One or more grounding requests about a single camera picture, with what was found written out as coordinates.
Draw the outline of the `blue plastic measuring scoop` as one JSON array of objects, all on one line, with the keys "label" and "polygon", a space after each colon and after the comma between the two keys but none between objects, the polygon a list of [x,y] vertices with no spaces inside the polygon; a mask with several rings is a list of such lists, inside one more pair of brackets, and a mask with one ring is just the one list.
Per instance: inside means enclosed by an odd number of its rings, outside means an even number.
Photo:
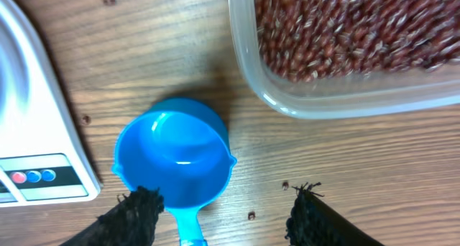
[{"label": "blue plastic measuring scoop", "polygon": [[220,116],[194,99],[171,98],[123,129],[112,170],[131,191],[160,192],[181,245],[206,245],[198,212],[225,191],[235,165]]}]

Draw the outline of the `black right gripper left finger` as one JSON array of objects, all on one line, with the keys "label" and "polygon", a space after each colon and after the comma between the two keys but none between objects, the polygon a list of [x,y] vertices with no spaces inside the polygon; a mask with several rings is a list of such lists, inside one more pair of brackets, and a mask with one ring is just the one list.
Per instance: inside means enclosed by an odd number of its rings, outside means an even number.
[{"label": "black right gripper left finger", "polygon": [[164,211],[164,198],[158,190],[138,187],[118,204],[62,246],[151,246],[155,227]]}]

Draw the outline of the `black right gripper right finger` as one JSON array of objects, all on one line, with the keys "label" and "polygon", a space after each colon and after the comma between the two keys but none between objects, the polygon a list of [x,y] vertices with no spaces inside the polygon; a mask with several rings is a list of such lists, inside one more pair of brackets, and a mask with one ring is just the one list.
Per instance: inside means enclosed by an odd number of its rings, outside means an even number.
[{"label": "black right gripper right finger", "polygon": [[285,239],[296,246],[383,246],[321,200],[320,183],[296,186]]}]

